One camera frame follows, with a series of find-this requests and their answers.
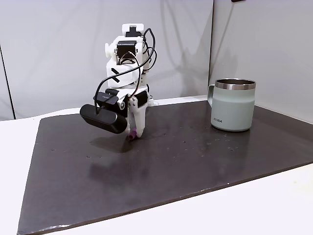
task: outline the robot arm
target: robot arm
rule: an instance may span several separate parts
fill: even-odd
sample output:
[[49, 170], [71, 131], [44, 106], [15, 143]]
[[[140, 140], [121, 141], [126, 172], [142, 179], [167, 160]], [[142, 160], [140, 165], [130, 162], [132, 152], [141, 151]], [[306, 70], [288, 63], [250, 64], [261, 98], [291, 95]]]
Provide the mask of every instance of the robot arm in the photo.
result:
[[[149, 88], [146, 73], [149, 61], [155, 53], [155, 38], [150, 29], [143, 33], [143, 24], [124, 24], [123, 36], [118, 36], [111, 45], [106, 44], [108, 85], [105, 93], [96, 92], [95, 103], [100, 107], [84, 105], [80, 114], [91, 125], [120, 134], [131, 133], [130, 139], [141, 137], [145, 128], [145, 112], [149, 104]], [[153, 47], [148, 47], [145, 35], [150, 31], [154, 40]], [[134, 114], [136, 129], [131, 132], [129, 115]]]

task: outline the dark table surface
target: dark table surface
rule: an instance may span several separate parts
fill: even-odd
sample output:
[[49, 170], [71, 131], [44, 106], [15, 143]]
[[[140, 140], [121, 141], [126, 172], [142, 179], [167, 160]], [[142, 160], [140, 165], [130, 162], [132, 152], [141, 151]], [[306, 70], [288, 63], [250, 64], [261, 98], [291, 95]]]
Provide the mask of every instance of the dark table surface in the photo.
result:
[[80, 115], [42, 119], [18, 234], [110, 219], [313, 161], [313, 125], [255, 107], [252, 128], [231, 133], [212, 127], [210, 114], [206, 101], [148, 108], [135, 141]]

